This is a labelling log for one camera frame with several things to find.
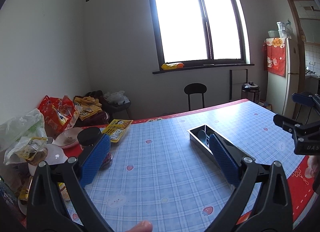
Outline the person right hand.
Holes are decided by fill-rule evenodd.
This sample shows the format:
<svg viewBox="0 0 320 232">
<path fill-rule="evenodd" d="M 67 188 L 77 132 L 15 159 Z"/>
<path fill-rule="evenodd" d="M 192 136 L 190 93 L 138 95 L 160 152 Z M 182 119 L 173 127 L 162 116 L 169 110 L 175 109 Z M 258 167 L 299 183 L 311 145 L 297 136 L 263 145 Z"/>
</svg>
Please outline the person right hand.
<svg viewBox="0 0 320 232">
<path fill-rule="evenodd" d="M 311 155 L 307 161 L 307 168 L 304 176 L 307 179 L 316 178 L 319 173 L 319 155 Z"/>
</svg>

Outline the person left hand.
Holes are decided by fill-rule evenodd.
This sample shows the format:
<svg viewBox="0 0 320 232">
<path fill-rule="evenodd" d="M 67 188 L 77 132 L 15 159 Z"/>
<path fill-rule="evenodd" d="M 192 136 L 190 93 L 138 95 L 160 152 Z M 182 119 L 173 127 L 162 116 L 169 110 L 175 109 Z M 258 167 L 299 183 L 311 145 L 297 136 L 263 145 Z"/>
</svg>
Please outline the person left hand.
<svg viewBox="0 0 320 232">
<path fill-rule="evenodd" d="M 126 232 L 152 232 L 152 230 L 153 225 L 149 221 L 142 221 Z"/>
</svg>

